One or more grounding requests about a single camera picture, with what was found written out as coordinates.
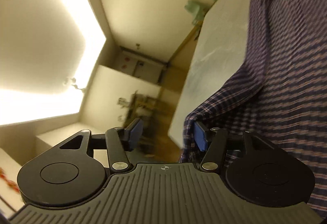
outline ribbed gray surface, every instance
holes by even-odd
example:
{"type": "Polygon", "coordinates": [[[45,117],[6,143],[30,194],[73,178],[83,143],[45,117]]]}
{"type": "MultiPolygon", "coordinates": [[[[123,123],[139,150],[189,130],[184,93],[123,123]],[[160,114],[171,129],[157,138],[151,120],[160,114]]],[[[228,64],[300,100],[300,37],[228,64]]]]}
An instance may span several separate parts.
{"type": "Polygon", "coordinates": [[[311,223],[321,218],[305,203],[265,208],[232,194],[217,174],[193,164],[138,164],[115,175],[88,203],[66,210],[26,206],[12,224],[180,224],[180,223],[311,223]]]}

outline garment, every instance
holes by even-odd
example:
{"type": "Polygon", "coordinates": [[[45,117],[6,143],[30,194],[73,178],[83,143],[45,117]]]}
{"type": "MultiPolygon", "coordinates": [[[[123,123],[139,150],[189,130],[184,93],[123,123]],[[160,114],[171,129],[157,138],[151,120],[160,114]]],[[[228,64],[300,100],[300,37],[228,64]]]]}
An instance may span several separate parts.
{"type": "Polygon", "coordinates": [[[187,116],[181,162],[203,157],[196,120],[256,131],[307,164],[316,178],[308,204],[326,217],[327,0],[250,0],[244,63],[187,116]]]}

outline wooden floor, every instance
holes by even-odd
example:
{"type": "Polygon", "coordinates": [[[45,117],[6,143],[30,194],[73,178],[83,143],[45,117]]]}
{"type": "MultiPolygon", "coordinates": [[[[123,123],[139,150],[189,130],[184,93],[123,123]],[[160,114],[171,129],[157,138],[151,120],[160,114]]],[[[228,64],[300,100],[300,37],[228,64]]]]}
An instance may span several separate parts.
{"type": "Polygon", "coordinates": [[[153,117],[154,149],[156,160],[177,162],[181,154],[179,147],[169,138],[168,130],[176,110],[184,82],[197,44],[197,33],[173,56],[170,66],[161,81],[158,109],[153,117]]]}

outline plaid shirt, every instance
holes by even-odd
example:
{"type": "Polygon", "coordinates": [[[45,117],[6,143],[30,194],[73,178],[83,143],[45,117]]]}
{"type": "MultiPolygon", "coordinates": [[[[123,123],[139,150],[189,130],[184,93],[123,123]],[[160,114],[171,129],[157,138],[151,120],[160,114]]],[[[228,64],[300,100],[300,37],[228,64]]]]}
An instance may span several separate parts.
{"type": "Polygon", "coordinates": [[[203,157],[192,134],[196,120],[231,134],[257,131],[312,169],[308,204],[326,217],[326,85],[327,0],[251,0],[245,60],[187,116],[180,162],[203,157]]]}

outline silver screw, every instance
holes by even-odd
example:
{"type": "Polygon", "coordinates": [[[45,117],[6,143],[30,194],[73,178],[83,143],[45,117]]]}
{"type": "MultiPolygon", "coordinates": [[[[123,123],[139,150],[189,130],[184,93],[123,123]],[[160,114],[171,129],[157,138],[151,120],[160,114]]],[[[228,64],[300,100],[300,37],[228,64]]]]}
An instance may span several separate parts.
{"type": "Polygon", "coordinates": [[[214,162],[206,162],[202,164],[202,168],[204,168],[205,170],[215,170],[216,168],[218,168],[218,165],[214,162]]]}
{"type": "Polygon", "coordinates": [[[126,162],[122,162],[122,161],[115,162],[112,165],[112,168],[115,169],[115,170],[124,170],[127,167],[128,167],[128,164],[126,162]]]}

